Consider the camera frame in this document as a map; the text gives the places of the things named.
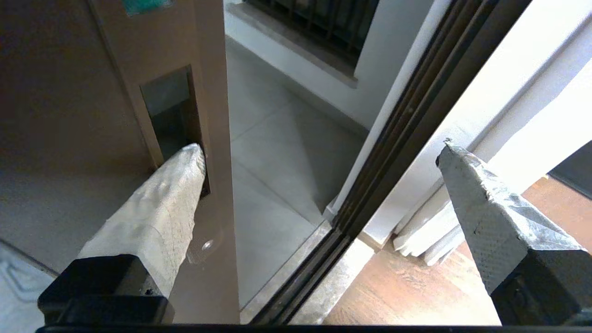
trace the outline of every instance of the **white wall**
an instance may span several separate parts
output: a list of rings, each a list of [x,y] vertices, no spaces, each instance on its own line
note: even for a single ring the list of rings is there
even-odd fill
[[[432,0],[380,1],[355,70],[356,88],[227,11],[224,23],[228,36],[370,129],[432,3]]]
[[[471,148],[590,16],[591,1],[534,0],[455,104],[366,225],[379,244],[404,225],[441,185],[434,161],[447,137]]]

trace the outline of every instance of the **door threshold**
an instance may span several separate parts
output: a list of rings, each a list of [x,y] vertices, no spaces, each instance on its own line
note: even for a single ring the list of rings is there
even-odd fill
[[[289,324],[321,325],[373,255],[373,248],[359,238],[354,239]]]
[[[310,235],[306,241],[292,254],[290,259],[286,261],[282,267],[269,279],[269,281],[259,290],[259,292],[247,303],[240,311],[240,323],[248,324],[253,318],[263,309],[263,307],[271,300],[271,297],[284,285],[296,269],[303,263],[315,247],[323,240],[323,238],[331,230],[331,225],[328,221],[324,221],[320,226]]]

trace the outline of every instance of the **black metal frame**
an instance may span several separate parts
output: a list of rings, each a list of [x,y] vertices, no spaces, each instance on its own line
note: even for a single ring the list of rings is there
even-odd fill
[[[276,0],[245,0],[252,4],[257,9],[267,13],[276,18],[290,28],[293,28],[310,40],[316,42],[319,46],[331,51],[334,55],[340,57],[348,64],[355,66],[360,57],[363,43],[366,35],[363,38],[359,37],[359,29],[361,27],[363,18],[366,15],[372,14],[376,11],[378,1],[371,0],[353,0],[353,5],[348,8],[347,24],[353,24],[353,33],[351,36],[339,36],[336,33],[337,13],[340,10],[343,0],[331,0],[328,12],[331,14],[327,26],[321,25],[315,21],[315,9],[318,5],[317,0],[310,0],[312,10],[308,13],[308,17],[299,14],[296,10],[296,0],[290,1],[290,6],[285,7]]]
[[[372,148],[334,228],[251,324],[287,324],[499,45],[530,0],[454,1]]]

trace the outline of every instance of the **window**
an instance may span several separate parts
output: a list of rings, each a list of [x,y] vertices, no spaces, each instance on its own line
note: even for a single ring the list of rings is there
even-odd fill
[[[355,66],[378,0],[246,0]]]

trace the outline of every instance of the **wooden floor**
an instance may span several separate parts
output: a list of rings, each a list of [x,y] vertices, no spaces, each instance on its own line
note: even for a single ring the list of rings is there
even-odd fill
[[[375,254],[325,319],[326,325],[499,325],[475,263],[454,252],[427,267],[415,257]]]
[[[586,248],[592,248],[592,201],[553,178],[523,196]],[[499,325],[464,243],[427,267],[391,242],[375,254],[325,319],[326,325]]]

